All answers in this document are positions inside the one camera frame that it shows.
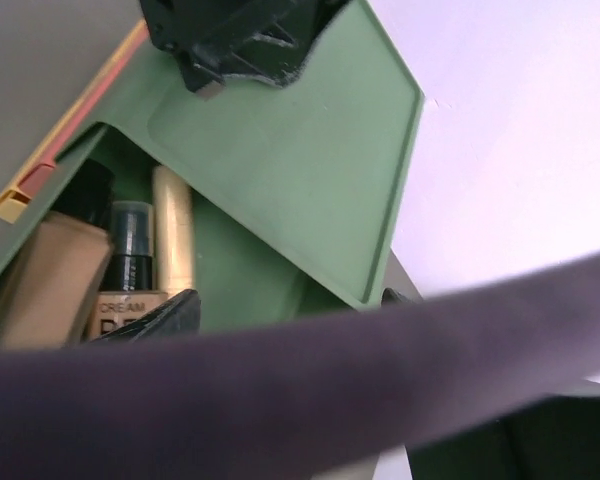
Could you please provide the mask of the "slim beige concealer tube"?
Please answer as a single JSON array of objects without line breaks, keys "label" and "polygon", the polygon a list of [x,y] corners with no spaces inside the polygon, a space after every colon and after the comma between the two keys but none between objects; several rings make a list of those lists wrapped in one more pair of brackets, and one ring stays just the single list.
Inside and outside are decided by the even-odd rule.
[{"label": "slim beige concealer tube", "polygon": [[164,165],[153,170],[158,288],[169,298],[195,288],[191,189]]}]

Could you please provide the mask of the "beige foundation bottle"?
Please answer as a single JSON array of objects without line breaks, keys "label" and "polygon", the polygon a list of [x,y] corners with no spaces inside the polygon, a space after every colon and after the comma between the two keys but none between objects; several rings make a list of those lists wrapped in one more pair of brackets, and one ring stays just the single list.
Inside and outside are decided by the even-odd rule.
[{"label": "beige foundation bottle", "polygon": [[27,239],[0,293],[0,349],[80,341],[113,249],[114,179],[86,160]]}]

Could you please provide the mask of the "green drawer box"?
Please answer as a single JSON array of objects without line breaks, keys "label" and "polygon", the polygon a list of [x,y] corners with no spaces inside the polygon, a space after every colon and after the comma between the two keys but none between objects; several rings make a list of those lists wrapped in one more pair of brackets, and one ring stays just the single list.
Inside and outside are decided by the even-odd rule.
[{"label": "green drawer box", "polygon": [[174,61],[139,46],[0,239],[0,286],[81,164],[147,201],[161,163],[192,188],[205,333],[379,303],[423,104],[368,3],[343,7],[301,77],[277,89],[233,79],[212,99]]}]

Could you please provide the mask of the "red drawer box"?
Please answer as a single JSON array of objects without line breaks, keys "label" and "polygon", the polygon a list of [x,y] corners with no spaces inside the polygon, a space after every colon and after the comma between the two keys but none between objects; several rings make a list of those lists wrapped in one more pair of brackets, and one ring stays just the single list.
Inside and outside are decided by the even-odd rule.
[{"label": "red drawer box", "polygon": [[103,65],[85,91],[62,116],[34,151],[25,173],[17,183],[22,195],[32,198],[55,169],[55,157],[69,141],[99,99],[129,61],[137,48],[147,39],[148,30],[139,22]]}]

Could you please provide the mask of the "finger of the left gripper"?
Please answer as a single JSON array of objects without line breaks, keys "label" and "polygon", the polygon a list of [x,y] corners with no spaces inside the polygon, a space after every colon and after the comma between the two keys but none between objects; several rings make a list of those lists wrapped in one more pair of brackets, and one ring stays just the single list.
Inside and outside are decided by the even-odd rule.
[{"label": "finger of the left gripper", "polygon": [[230,78],[285,88],[302,75],[322,33],[348,5],[324,0],[141,0],[155,48],[186,88],[209,97]]}]

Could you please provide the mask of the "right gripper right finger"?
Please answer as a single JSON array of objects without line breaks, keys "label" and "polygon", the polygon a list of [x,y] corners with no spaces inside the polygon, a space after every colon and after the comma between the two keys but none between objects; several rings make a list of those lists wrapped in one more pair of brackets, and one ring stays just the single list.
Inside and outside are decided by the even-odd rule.
[{"label": "right gripper right finger", "polygon": [[414,479],[600,479],[600,383],[408,457]]}]

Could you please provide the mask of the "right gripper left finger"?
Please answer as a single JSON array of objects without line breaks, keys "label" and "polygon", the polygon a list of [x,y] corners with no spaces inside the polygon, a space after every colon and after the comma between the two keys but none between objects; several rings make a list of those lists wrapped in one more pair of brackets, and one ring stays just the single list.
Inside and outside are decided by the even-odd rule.
[{"label": "right gripper left finger", "polygon": [[197,334],[201,322],[201,299],[197,290],[186,289],[138,320],[131,321],[91,343],[133,343],[148,338]]}]

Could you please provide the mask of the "BB cream foundation bottle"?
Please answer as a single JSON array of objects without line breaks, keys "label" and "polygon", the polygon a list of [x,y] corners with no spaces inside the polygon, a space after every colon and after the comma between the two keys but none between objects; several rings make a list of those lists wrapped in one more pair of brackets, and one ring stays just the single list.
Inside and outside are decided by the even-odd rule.
[{"label": "BB cream foundation bottle", "polygon": [[113,202],[109,233],[113,252],[85,330],[87,340],[130,324],[166,300],[155,287],[152,206]]}]

